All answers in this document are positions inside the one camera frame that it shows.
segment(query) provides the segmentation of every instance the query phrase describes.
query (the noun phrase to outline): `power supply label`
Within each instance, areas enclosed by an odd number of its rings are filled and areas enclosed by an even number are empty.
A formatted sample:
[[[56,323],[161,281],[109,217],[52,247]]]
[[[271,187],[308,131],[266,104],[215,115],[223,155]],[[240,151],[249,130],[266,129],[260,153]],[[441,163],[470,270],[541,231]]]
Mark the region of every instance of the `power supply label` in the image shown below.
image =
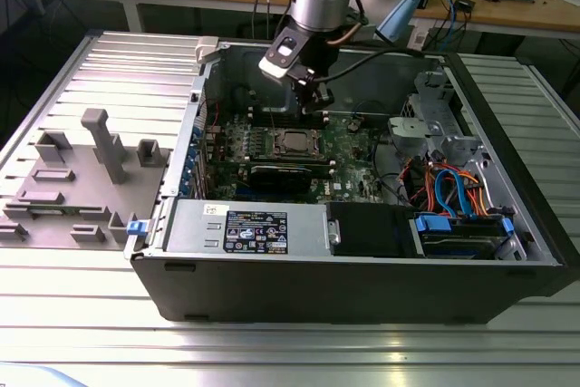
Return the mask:
[[[287,214],[229,210],[224,251],[242,254],[288,254]]]

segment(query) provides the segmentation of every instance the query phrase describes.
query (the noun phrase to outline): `circuit board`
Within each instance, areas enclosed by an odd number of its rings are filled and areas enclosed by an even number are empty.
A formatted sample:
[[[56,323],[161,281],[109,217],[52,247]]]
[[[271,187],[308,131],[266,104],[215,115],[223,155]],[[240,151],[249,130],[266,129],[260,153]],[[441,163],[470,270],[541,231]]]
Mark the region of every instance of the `circuit board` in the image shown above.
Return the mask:
[[[347,126],[351,121],[348,115],[334,115],[322,130],[289,130],[276,126],[253,127],[247,118],[236,115],[219,126],[219,133],[213,137],[215,143],[210,146],[208,156],[211,177],[208,196],[222,200],[308,204],[383,202],[382,188],[375,182],[372,170],[374,131],[365,128],[349,131]],[[284,151],[289,157],[276,163]],[[293,158],[301,163],[288,163]],[[315,176],[308,192],[256,195],[244,181],[243,174],[257,160],[312,171]]]

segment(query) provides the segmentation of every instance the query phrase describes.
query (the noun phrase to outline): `sticker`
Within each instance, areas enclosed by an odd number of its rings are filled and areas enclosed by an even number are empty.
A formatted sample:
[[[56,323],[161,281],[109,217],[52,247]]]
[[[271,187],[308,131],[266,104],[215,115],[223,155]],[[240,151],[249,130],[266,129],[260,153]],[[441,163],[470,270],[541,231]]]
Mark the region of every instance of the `sticker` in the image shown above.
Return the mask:
[[[203,207],[204,215],[212,215],[214,217],[224,217],[229,210],[229,206],[226,204],[206,204]]]
[[[225,215],[226,252],[288,254],[288,218],[285,212],[227,210]]]

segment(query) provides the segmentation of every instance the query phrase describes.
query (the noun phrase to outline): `blue latch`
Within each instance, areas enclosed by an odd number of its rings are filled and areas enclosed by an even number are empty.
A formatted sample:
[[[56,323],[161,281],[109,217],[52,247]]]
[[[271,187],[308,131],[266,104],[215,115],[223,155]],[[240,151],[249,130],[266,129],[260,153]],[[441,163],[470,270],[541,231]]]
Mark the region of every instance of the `blue latch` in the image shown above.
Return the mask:
[[[130,221],[129,224],[127,224],[127,234],[129,236],[147,236],[147,233],[149,233],[148,219]]]
[[[514,231],[516,230],[514,229],[514,223],[511,222],[511,219],[503,218],[501,223],[503,224],[506,233],[508,233],[510,236],[514,234]]]
[[[451,231],[451,224],[447,217],[439,215],[420,215],[415,219],[419,233],[423,231]]]

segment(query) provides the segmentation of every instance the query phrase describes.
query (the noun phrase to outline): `motherboard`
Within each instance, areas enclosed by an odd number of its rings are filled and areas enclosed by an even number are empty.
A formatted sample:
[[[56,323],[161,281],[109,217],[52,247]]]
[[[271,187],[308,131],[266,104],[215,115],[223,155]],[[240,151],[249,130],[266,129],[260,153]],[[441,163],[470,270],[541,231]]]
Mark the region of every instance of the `motherboard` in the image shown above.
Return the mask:
[[[377,130],[350,114],[300,127],[252,113],[208,129],[208,198],[305,204],[383,202],[372,167]]]

